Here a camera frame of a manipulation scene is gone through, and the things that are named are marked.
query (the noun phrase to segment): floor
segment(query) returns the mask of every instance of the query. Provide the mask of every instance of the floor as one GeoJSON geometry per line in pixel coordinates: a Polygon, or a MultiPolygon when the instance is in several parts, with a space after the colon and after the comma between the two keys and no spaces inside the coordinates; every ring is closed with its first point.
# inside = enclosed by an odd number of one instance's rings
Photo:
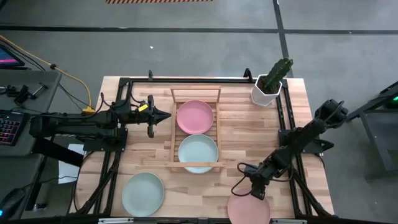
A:
{"type": "MultiPolygon", "coordinates": [[[[107,5],[104,0],[13,0],[1,10],[1,24],[231,28],[251,29],[251,33],[211,29],[211,33],[187,30],[0,34],[81,78],[94,101],[105,75],[147,75],[151,69],[154,75],[162,76],[241,77],[247,67],[253,74],[267,73],[279,58],[289,56],[294,60],[290,75],[305,79],[312,111],[330,98],[345,100],[345,107],[355,110],[397,81],[398,32],[377,32],[398,30],[397,7],[395,0],[214,0],[129,5],[107,5]],[[275,13],[274,3],[280,14],[275,13]],[[281,28],[308,32],[266,33],[281,28]],[[341,35],[315,35],[309,34],[311,30],[348,31],[341,35]],[[372,31],[350,35],[349,30],[372,31]]],[[[87,99],[79,83],[63,78],[62,84],[80,99],[87,99]]],[[[61,91],[50,110],[79,112],[61,91]]],[[[340,129],[329,130],[322,138],[335,143],[324,157],[335,213],[343,218],[398,223],[398,179],[364,179],[364,175],[379,170],[381,163],[361,122],[354,120],[340,129]]],[[[64,215],[70,185],[52,187],[49,197],[47,211],[27,217],[64,215]]]]}

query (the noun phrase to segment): wooden tabletop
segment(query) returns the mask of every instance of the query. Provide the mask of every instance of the wooden tabletop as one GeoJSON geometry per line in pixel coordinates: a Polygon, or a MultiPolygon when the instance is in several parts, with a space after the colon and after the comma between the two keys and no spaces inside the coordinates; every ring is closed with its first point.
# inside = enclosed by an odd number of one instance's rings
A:
{"type": "MultiPolygon", "coordinates": [[[[120,77],[104,77],[101,92],[107,102],[114,101],[120,77]]],[[[299,78],[287,79],[294,118],[297,126],[305,126],[312,120],[308,104],[304,80],[299,78]]],[[[155,106],[171,113],[173,99],[170,87],[178,84],[169,83],[135,83],[133,95],[137,100],[146,100],[148,95],[154,96],[155,106]]],[[[171,171],[168,167],[161,167],[170,159],[172,119],[166,119],[154,126],[155,138],[147,136],[147,125],[128,125],[129,136],[126,150],[122,153],[114,193],[112,216],[128,217],[121,202],[124,184],[140,172],[152,172],[158,175],[165,186],[165,198],[161,208],[153,217],[211,217],[227,218],[227,203],[231,195],[231,187],[243,176],[236,169],[238,162],[258,165],[275,148],[278,147],[277,132],[280,129],[277,115],[277,105],[273,101],[266,108],[251,103],[252,84],[220,84],[220,138],[221,157],[226,167],[219,172],[211,170],[206,174],[191,174],[188,171],[171,171]]],[[[207,93],[195,92],[196,96],[206,97],[207,93]]],[[[282,104],[285,109],[283,93],[282,104]]],[[[78,179],[76,202],[80,208],[90,197],[98,185],[103,152],[93,153],[81,168],[78,179]]],[[[325,171],[319,158],[304,154],[303,164],[307,185],[314,196],[333,213],[325,171]]],[[[247,179],[240,187],[249,187],[247,179]]],[[[103,197],[104,209],[108,189],[103,197]]],[[[294,217],[292,199],[288,182],[271,182],[266,188],[266,197],[271,205],[272,218],[294,217]]],[[[304,211],[302,193],[298,190],[304,211]]]]}

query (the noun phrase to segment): pink plate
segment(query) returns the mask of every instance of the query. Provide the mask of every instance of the pink plate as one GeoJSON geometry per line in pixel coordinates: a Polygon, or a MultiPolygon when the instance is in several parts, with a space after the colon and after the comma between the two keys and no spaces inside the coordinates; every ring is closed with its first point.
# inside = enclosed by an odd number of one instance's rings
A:
{"type": "Polygon", "coordinates": [[[207,103],[191,100],[178,109],[177,123],[188,134],[203,134],[213,125],[213,111],[207,103]]]}
{"type": "MultiPolygon", "coordinates": [[[[237,190],[237,194],[245,194],[250,189],[237,190]]],[[[271,208],[267,199],[259,200],[252,195],[230,196],[228,216],[232,224],[265,224],[271,220],[271,208]]]]}

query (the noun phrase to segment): keyboard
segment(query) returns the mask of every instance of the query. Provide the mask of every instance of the keyboard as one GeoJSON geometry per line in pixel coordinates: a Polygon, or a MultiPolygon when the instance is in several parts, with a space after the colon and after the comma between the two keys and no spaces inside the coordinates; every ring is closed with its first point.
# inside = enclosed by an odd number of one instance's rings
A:
{"type": "Polygon", "coordinates": [[[27,113],[0,110],[0,145],[15,146],[28,118],[27,113]]]}

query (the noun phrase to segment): wooden dish rack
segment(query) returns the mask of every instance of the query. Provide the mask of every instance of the wooden dish rack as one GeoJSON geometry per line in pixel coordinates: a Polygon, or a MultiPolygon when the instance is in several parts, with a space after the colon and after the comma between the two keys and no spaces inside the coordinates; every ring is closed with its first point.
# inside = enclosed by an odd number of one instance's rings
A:
{"type": "Polygon", "coordinates": [[[173,98],[173,113],[172,113],[172,140],[170,150],[170,162],[167,163],[172,171],[181,171],[181,167],[213,167],[213,171],[220,171],[221,167],[225,166],[225,162],[221,161],[221,139],[220,139],[220,119],[219,119],[219,107],[221,87],[213,85],[193,85],[193,86],[172,86],[170,88],[173,98]],[[217,90],[215,99],[203,100],[213,110],[213,125],[210,130],[203,133],[204,135],[212,138],[217,144],[218,148],[218,162],[180,162],[178,159],[178,148],[181,142],[188,137],[190,134],[185,133],[177,124],[177,110],[189,100],[200,100],[200,99],[177,99],[175,96],[176,90],[190,90],[190,91],[203,91],[203,90],[217,90]]]}

